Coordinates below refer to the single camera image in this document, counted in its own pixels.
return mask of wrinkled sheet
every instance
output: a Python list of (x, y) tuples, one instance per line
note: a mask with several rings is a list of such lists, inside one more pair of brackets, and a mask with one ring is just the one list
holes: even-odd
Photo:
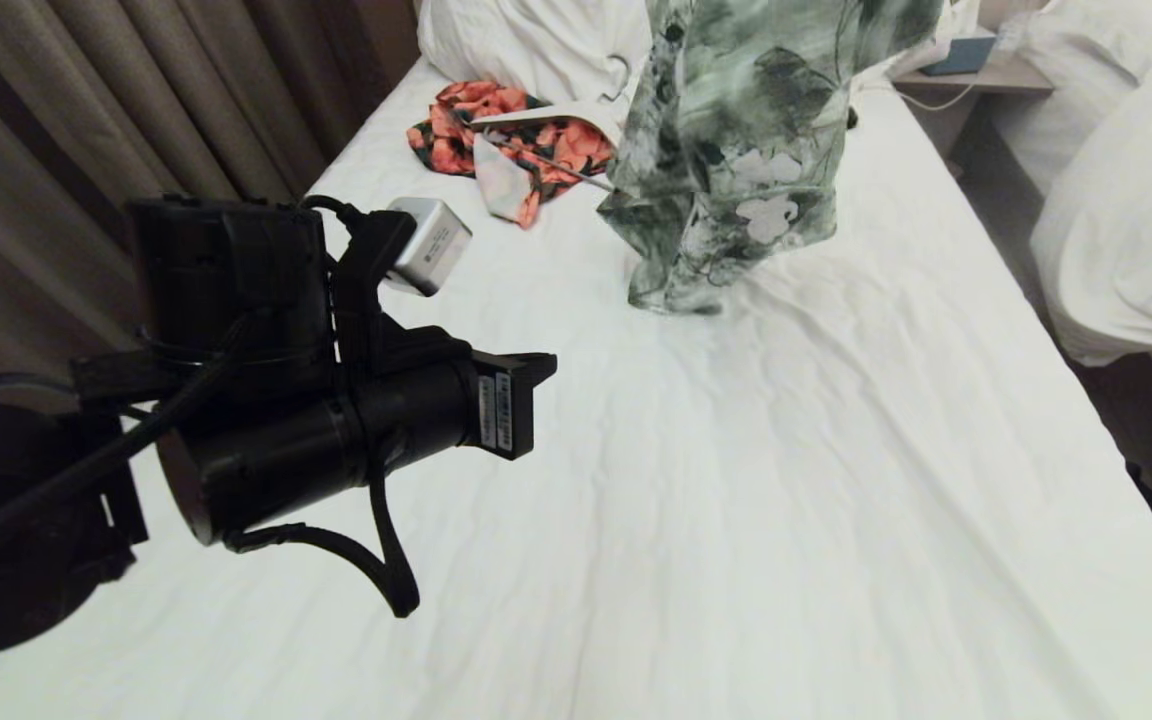
[[(522, 232), (420, 167), (445, 85), (420, 61), (314, 191), (472, 226), (438, 296), (382, 302), (558, 353), (536, 450), (394, 475), (403, 621), (319, 551), (198, 547), (142, 454), (141, 561), (0, 653), (0, 717), (1152, 720), (1152, 518), (899, 97), (856, 94), (835, 240), (664, 318), (602, 191)], [(293, 520), (374, 541), (366, 493)]]

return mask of green floral fabric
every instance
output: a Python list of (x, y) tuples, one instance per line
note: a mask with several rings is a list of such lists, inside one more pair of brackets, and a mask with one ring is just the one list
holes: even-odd
[(630, 302), (718, 288), (835, 232), (849, 81), (927, 37), (941, 0), (647, 0), (653, 46), (599, 213), (643, 256)]

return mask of curtain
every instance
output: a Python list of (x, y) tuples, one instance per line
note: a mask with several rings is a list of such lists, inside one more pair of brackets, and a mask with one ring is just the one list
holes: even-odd
[(407, 0), (0, 0), (0, 372), (132, 347), (123, 202), (296, 199), (415, 56)]

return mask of orange floral garment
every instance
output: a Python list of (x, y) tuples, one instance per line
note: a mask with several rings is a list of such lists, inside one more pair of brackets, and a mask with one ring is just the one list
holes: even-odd
[[(494, 82), (453, 83), (429, 106), (429, 120), (407, 129), (407, 143), (426, 168), (449, 176), (475, 177), (473, 136), (477, 131), (470, 128), (472, 120), (544, 108), (545, 105), (548, 103), (517, 88), (502, 88)], [(503, 135), (503, 142), (498, 142), (500, 152), (531, 176), (531, 194), (517, 213), (517, 223), (524, 228), (535, 223), (540, 204), (579, 183), (579, 177), (536, 161), (536, 156), (585, 176), (596, 176), (607, 170), (614, 152), (612, 143), (598, 128), (575, 118), (493, 127), (493, 131)]]

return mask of wooden nightstand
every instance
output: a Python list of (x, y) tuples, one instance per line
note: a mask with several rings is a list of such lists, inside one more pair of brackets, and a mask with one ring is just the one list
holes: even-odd
[(980, 68), (979, 73), (932, 77), (924, 76), (919, 70), (914, 70), (892, 79), (892, 86), (896, 90), (914, 97), (924, 105), (932, 106), (954, 100), (955, 96), (973, 83), (975, 88), (963, 99), (937, 113), (909, 104), (909, 109), (914, 112), (914, 116), (918, 119), (923, 131), (932, 139), (932, 145), (940, 152), (941, 158), (950, 156), (980, 97), (985, 94), (1046, 97), (1055, 90), (1055, 86), (1052, 86), (1051, 81), (1043, 76), (1038, 68), (1015, 55), (1005, 63), (996, 63), (991, 59), (986, 67)]

